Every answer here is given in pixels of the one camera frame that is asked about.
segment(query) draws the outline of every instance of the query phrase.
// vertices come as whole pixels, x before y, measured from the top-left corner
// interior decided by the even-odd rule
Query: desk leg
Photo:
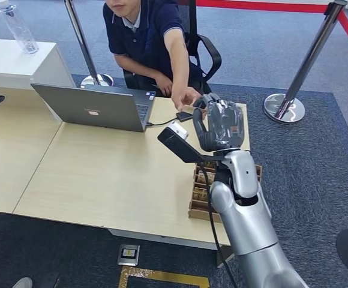
[[[233,250],[230,246],[220,246],[220,251],[222,256],[227,263],[234,257]],[[220,258],[220,254],[217,251],[217,267],[222,268],[223,267],[223,262]]]

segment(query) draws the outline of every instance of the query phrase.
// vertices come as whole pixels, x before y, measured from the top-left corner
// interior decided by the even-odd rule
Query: shoe
[[[19,280],[13,288],[32,288],[33,280],[29,277],[25,277]]]

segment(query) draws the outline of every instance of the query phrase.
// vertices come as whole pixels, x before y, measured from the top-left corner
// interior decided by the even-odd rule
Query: chair armrest
[[[123,70],[123,76],[125,77],[125,82],[128,89],[139,89],[139,84],[137,81],[135,75],[128,70]]]
[[[222,58],[220,57],[220,54],[215,48],[215,46],[208,37],[206,36],[202,36],[202,35],[198,35],[200,41],[202,41],[205,47],[209,52],[209,54],[211,56],[211,59],[213,60],[213,65],[211,68],[205,76],[205,81],[208,81],[210,78],[211,78],[213,75],[215,74],[218,69],[220,69],[220,65],[222,64]]]

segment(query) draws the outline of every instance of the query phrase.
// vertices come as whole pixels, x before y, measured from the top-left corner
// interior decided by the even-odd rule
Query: black office chair
[[[208,94],[211,92],[207,81],[215,74],[222,63],[220,54],[211,42],[210,39],[199,35],[197,33],[197,6],[196,0],[177,0],[180,17],[182,20],[182,26],[185,34],[185,42],[189,56],[193,56],[196,59],[197,65],[201,67],[199,55],[198,54],[198,46],[202,42],[210,53],[213,64],[208,72],[203,72],[202,88],[204,93]],[[128,88],[139,89],[139,84],[134,74],[123,70],[125,81]]]

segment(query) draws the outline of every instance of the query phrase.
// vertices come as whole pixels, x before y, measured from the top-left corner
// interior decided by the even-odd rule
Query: black cable
[[[147,122],[146,124],[146,126],[147,127],[152,127],[152,126],[162,126],[162,125],[165,125],[165,124],[168,124],[168,123],[170,123],[171,121],[174,121],[174,120],[177,120],[178,119],[178,117],[175,117],[175,118],[173,118],[173,119],[170,119],[168,121],[166,121],[166,122],[164,122],[164,123],[159,123],[159,124],[154,124],[154,123],[151,123],[151,122]]]
[[[226,272],[230,278],[230,281],[232,282],[233,287],[238,288],[235,281],[234,280],[234,277],[230,271],[230,268],[229,268],[229,265],[227,265],[226,261],[225,261],[225,259],[223,258],[223,255],[222,255],[222,251],[220,250],[220,243],[218,242],[218,237],[217,236],[217,232],[215,231],[215,226],[214,224],[214,219],[213,219],[213,213],[211,212],[211,194],[210,192],[209,178],[208,177],[208,173],[206,173],[206,170],[205,170],[205,167],[202,163],[198,163],[198,165],[201,168],[201,170],[205,175],[205,182],[206,182],[206,192],[208,194],[208,207],[209,210],[209,218],[211,221],[211,230],[213,231],[214,240],[215,241],[215,245],[217,245],[217,249],[218,250],[220,257],[222,260],[222,263],[223,263],[223,266],[226,269]]]

